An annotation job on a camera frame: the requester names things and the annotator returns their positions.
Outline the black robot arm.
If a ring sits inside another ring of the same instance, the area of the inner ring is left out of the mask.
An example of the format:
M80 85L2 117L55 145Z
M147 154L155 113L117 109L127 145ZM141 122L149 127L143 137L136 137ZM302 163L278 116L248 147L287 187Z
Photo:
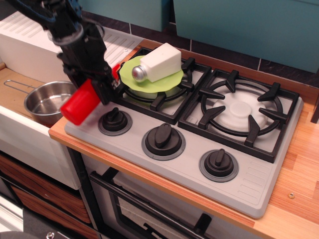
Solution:
M116 98L112 68L104 59L104 29L82 16L78 1L10 0L9 4L49 31L53 43L62 50L57 57L63 71L76 88L90 79L102 104Z

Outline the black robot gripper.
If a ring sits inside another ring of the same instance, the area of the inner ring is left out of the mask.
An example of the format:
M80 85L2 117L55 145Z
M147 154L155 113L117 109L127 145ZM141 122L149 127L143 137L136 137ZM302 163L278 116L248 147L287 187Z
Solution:
M106 45L96 21L82 21L75 24L58 23L49 28L53 43L62 50L57 57L63 62L63 71L76 88L86 81L82 70L101 72L110 65L105 61ZM112 78L94 79L92 87L103 105L116 98Z

